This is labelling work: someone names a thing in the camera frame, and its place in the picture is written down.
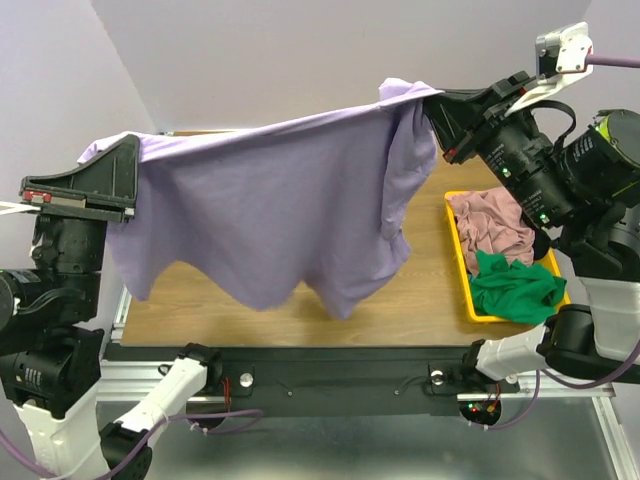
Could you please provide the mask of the lavender t-shirt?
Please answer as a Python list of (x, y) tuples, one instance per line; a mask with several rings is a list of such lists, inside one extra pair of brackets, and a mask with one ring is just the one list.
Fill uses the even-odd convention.
[(107, 243), (129, 292), (175, 262), (255, 310), (299, 284), (349, 317), (410, 248), (402, 225), (439, 156), (423, 82), (385, 80), (376, 103), (230, 133), (140, 134), (134, 218)]

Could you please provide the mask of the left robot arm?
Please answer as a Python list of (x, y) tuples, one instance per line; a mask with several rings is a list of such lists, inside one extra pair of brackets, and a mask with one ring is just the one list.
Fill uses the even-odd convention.
[(96, 420), (104, 331), (96, 316), (107, 228), (135, 214), (140, 140), (127, 135), (79, 167), (28, 176), (4, 213), (35, 217), (30, 269), (1, 273), (1, 384), (44, 479), (141, 479), (161, 430), (222, 382), (219, 351), (184, 347), (119, 420)]

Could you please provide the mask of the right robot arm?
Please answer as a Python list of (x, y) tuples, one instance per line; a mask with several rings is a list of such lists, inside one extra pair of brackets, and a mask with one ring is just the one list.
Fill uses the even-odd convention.
[(479, 90), (446, 90), (424, 113), (450, 164), (479, 157), (537, 232), (558, 229), (552, 248), (566, 255), (588, 301), (562, 306), (543, 324), (472, 344), (463, 384), (533, 370), (589, 389), (639, 380), (639, 117), (605, 109), (581, 133), (548, 138), (534, 113), (570, 114), (524, 72)]

